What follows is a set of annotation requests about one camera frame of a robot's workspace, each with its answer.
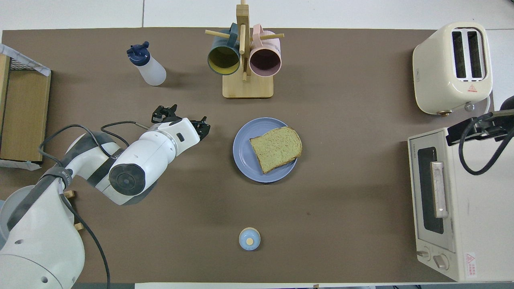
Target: black cable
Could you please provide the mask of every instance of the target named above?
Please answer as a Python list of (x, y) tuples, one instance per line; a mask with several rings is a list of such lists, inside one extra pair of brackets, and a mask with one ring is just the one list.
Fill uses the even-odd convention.
[(118, 139), (119, 139), (119, 140), (121, 140), (121, 141), (123, 141), (123, 143), (128, 147), (128, 146), (129, 146), (129, 143), (128, 143), (124, 138), (122, 138), (121, 136), (119, 136), (119, 135), (117, 135), (117, 134), (115, 134), (115, 133), (112, 133), (112, 132), (110, 132), (110, 131), (108, 131), (108, 130), (106, 130), (106, 129), (105, 129), (105, 128), (112, 127), (112, 126), (114, 126), (114, 125), (118, 125), (118, 124), (123, 124), (123, 123), (133, 123), (133, 124), (137, 125), (137, 126), (138, 126), (138, 127), (140, 127), (140, 128), (148, 129), (148, 127), (145, 127), (144, 125), (142, 125), (142, 124), (140, 124), (140, 123), (137, 123), (137, 122), (135, 122), (135, 121), (133, 121), (133, 120), (125, 120), (125, 121), (117, 121), (117, 122), (113, 122), (113, 123), (106, 124), (106, 125), (104, 125), (103, 127), (101, 127), (101, 128), (100, 128), (100, 130), (101, 130), (101, 131), (103, 131), (103, 132), (105, 132), (105, 133), (107, 133), (107, 134), (110, 134), (110, 135), (112, 135), (112, 136), (114, 136), (114, 137), (118, 138)]
[(86, 128), (85, 126), (83, 125), (80, 125), (80, 124), (70, 124), (70, 125), (67, 125), (65, 127), (63, 127), (62, 129), (58, 130), (57, 132), (55, 132), (54, 134), (52, 134), (51, 136), (47, 137), (45, 140), (43, 140), (43, 142), (38, 146), (38, 151), (40, 154), (42, 154), (43, 156), (46, 156), (47, 158), (50, 158), (52, 159), (53, 161), (55, 161), (60, 167), (63, 166), (62, 162), (57, 159), (56, 157), (48, 154), (48, 153), (45, 153), (43, 151), (43, 146), (48, 143), (49, 141), (51, 141), (55, 136), (57, 136), (58, 134), (62, 133), (63, 131), (69, 129), (69, 128), (83, 128), (85, 131), (87, 131), (87, 133), (89, 133), (89, 135), (93, 138), (93, 141), (96, 143), (96, 145), (100, 148), (100, 150), (102, 150), (102, 152), (107, 156), (107, 157), (111, 157), (111, 155), (109, 153), (107, 153), (107, 151), (98, 143), (98, 140), (96, 139), (95, 135), (93, 134), (92, 131), (90, 131), (88, 128)]
[(86, 224), (86, 222), (79, 216), (79, 214), (71, 207), (68, 200), (64, 196), (64, 194), (59, 194), (61, 197), (61, 200), (63, 201), (64, 205), (73, 213), (73, 215), (77, 218), (77, 220), (84, 225), (84, 228), (87, 230), (87, 232), (91, 235), (91, 238), (95, 242), (96, 246), (98, 247), (98, 251), (100, 251), (100, 255), (102, 255), (103, 265), (105, 266), (105, 274), (107, 275), (107, 289), (111, 287), (111, 274), (109, 273), (109, 266), (107, 265), (107, 259), (105, 258), (105, 254), (103, 253), (102, 246), (100, 246), (100, 242), (98, 242), (98, 239), (96, 238), (93, 231), (91, 231), (90, 227)]
[(472, 122), (470, 122), (468, 124), (468, 126), (464, 129), (464, 131), (462, 132), (461, 139), (458, 142), (458, 157), (461, 160), (461, 164), (464, 167), (464, 169), (472, 175), (481, 175), (481, 174), (487, 172), (492, 167), (492, 165), (494, 165), (494, 163), (498, 160), (498, 158), (502, 154), (503, 150), (505, 149), (507, 144), (510, 142), (512, 137), (514, 136), (514, 128), (512, 128), (507, 133), (507, 135), (505, 136), (505, 138), (503, 139), (501, 144), (498, 146), (498, 148), (492, 155), (491, 159), (487, 162), (487, 164), (483, 168), (481, 168), (478, 171), (473, 171), (472, 169), (470, 169), (469, 166), (466, 164), (466, 161), (464, 160), (464, 141), (465, 141), (466, 136), (468, 135), (469, 131), (471, 131), (471, 129), (473, 128), (473, 126), (475, 124), (477, 124), (479, 121), (482, 121), (482, 120), (490, 118), (490, 117), (492, 117), (492, 113), (487, 113), (487, 114), (477, 117)]

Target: blue bottle cap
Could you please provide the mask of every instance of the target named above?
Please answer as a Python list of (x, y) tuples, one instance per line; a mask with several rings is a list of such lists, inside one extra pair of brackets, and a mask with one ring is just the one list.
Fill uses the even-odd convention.
[(261, 243), (261, 235), (252, 227), (243, 229), (239, 234), (239, 245), (247, 251), (257, 249)]
[(136, 66), (143, 66), (150, 61), (150, 52), (148, 51), (148, 41), (143, 44), (131, 45), (127, 50), (128, 59)]

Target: plastic bottle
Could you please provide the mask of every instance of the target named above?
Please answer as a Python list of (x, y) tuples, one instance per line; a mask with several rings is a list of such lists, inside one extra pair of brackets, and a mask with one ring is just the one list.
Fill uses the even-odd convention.
[(157, 86), (166, 80), (166, 70), (150, 55), (147, 49), (149, 45), (148, 41), (141, 45), (131, 45), (130, 49), (127, 50), (127, 55), (132, 64), (139, 69), (143, 79), (149, 85)]

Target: bread slice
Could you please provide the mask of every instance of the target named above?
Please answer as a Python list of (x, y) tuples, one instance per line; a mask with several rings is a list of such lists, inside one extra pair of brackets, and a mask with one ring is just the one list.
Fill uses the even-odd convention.
[(250, 138), (250, 143), (265, 174), (302, 154), (302, 141), (290, 127), (273, 129), (262, 136)]

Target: black clamp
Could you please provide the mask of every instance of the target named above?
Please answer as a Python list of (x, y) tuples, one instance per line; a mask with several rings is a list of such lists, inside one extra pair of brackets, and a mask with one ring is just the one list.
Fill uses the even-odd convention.
[(476, 117), (471, 117), (449, 127), (446, 136), (448, 145), (456, 145), (470, 123), (473, 123), (473, 127), (466, 135), (465, 141), (488, 138), (494, 138), (495, 141), (503, 140), (507, 133), (514, 128), (514, 110), (500, 110), (490, 112), (489, 115), (490, 117), (478, 122), (475, 121)]
[[(164, 123), (164, 122), (178, 122), (182, 118), (177, 116), (177, 105), (174, 104), (172, 107), (164, 107), (159, 105), (152, 113), (152, 123)], [(191, 120), (191, 124), (194, 126), (196, 133), (200, 137), (200, 140), (204, 139), (208, 134), (211, 126), (205, 121), (207, 117), (204, 116), (201, 120)]]
[(48, 171), (46, 171), (39, 180), (41, 180), (42, 178), (44, 178), (48, 175), (54, 176), (54, 177), (59, 177), (64, 182), (64, 188), (67, 188), (71, 184), (71, 179), (72, 179), (71, 174), (73, 174), (72, 170), (68, 170), (68, 169), (65, 169), (65, 168), (59, 167), (59, 166), (54, 166), (54, 167), (51, 167), (50, 169), (48, 169)]

